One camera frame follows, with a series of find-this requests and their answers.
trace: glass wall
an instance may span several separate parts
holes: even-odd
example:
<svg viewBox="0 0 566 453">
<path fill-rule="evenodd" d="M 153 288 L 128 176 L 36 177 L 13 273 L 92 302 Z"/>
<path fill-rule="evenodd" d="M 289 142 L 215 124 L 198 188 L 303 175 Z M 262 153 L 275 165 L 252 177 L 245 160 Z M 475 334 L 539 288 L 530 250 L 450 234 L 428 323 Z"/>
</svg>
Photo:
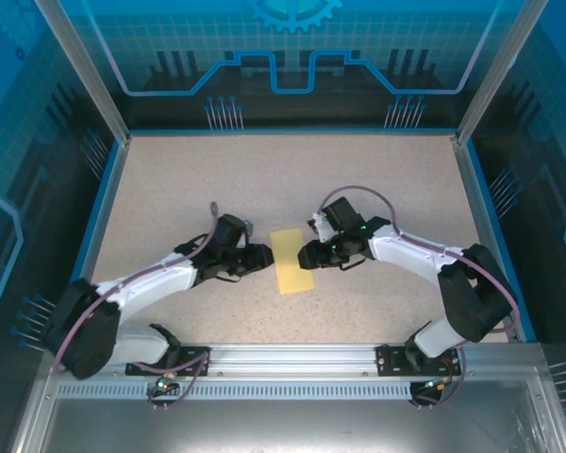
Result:
<svg viewBox="0 0 566 453">
<path fill-rule="evenodd" d="M 566 361 L 566 0 L 548 3 L 473 141 L 537 337 Z"/>
<path fill-rule="evenodd" d="M 63 0 L 132 128 L 456 127 L 522 0 Z"/>
<path fill-rule="evenodd" d="M 42 299 L 71 278 L 112 146 L 33 2 L 0 0 L 0 451 L 41 357 Z"/>
</svg>

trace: vertical metal post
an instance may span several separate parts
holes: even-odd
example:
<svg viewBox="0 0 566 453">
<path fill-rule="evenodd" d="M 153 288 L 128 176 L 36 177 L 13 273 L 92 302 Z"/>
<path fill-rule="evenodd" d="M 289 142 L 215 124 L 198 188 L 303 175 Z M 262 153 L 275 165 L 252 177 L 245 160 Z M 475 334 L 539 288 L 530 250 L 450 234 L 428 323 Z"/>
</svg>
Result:
<svg viewBox="0 0 566 453">
<path fill-rule="evenodd" d="M 125 125 L 124 118 L 111 99 L 105 83 L 94 67 L 92 59 L 77 35 L 67 13 L 58 0 L 35 1 L 65 55 L 74 66 L 75 72 L 91 96 L 94 105 L 105 119 L 111 133 L 119 143 L 126 145 L 130 133 Z"/>
<path fill-rule="evenodd" d="M 489 68 L 470 107 L 461 120 L 458 128 L 459 144 L 465 144 L 470 140 L 476 126 L 491 103 L 492 97 L 497 93 L 528 35 L 539 20 L 545 5 L 547 5 L 547 0 L 524 0 L 522 9 L 516 16 L 516 20 L 491 64 L 491 68 Z"/>
</svg>

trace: beige work surface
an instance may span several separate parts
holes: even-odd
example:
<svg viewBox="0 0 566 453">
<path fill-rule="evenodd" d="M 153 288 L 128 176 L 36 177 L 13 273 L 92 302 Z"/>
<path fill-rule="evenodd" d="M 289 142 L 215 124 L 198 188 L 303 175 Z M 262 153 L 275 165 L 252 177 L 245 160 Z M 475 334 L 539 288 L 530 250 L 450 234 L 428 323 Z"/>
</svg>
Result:
<svg viewBox="0 0 566 453">
<path fill-rule="evenodd" d="M 457 246 L 477 242 L 448 137 L 246 135 L 135 137 L 94 281 L 133 273 L 207 232 L 208 204 L 254 224 L 252 241 L 302 228 L 333 189 L 362 184 L 385 194 L 400 227 Z M 368 193 L 345 193 L 366 219 L 389 218 Z M 439 290 L 391 264 L 313 271 L 315 289 L 280 295 L 275 267 L 240 283 L 211 280 L 132 318 L 160 323 L 184 343 L 403 342 L 443 315 Z M 489 341 L 504 341 L 505 335 Z"/>
</svg>

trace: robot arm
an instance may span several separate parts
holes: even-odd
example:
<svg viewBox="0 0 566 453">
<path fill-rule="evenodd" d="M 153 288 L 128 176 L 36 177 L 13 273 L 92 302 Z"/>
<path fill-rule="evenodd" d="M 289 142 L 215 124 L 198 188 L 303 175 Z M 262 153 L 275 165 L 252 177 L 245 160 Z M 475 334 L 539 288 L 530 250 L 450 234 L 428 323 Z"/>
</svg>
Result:
<svg viewBox="0 0 566 453">
<path fill-rule="evenodd" d="M 88 378 L 108 363 L 163 362 L 165 367 L 175 364 L 179 343 L 166 329 L 153 325 L 142 330 L 120 326 L 169 294 L 187 291 L 212 278 L 231 281 L 221 274 L 241 278 L 273 264 L 267 245 L 249 243 L 251 229 L 251 224 L 225 214 L 218 219 L 209 243 L 189 260 L 184 257 L 190 256 L 199 240 L 208 235 L 179 245 L 164 259 L 133 276 L 98 284 L 85 279 L 74 281 L 46 321 L 41 340 L 56 354 L 82 312 L 118 287 L 84 321 L 69 343 L 62 363 L 76 378 Z"/>
<path fill-rule="evenodd" d="M 487 279 L 455 258 L 475 262 L 511 291 L 491 252 L 482 245 L 467 250 L 446 247 L 402 232 L 380 217 L 365 222 L 344 197 L 315 213 L 308 224 L 319 239 L 300 251 L 304 269 L 348 270 L 365 260 L 378 260 L 399 265 L 439 287 L 445 315 L 406 342 L 407 359 L 417 371 L 455 345 L 481 341 L 511 312 L 510 304 Z M 354 255 L 363 260 L 344 267 Z"/>
</svg>

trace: gear logo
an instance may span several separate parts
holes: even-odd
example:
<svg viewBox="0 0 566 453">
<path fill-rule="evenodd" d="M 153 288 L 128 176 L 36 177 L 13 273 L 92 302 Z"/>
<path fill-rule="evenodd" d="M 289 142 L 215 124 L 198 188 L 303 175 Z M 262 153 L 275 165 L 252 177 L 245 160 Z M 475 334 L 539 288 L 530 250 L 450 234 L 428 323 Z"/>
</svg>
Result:
<svg viewBox="0 0 566 453">
<path fill-rule="evenodd" d="M 0 25 L 17 49 L 17 58 L 23 59 L 23 46 L 36 30 L 36 9 L 32 0 L 0 0 Z"/>
<path fill-rule="evenodd" d="M 248 5 L 254 19 L 264 26 L 274 25 L 279 33 L 295 33 L 298 28 L 308 32 L 311 26 L 321 26 L 323 19 L 331 19 L 341 0 L 248 0 Z"/>
</svg>

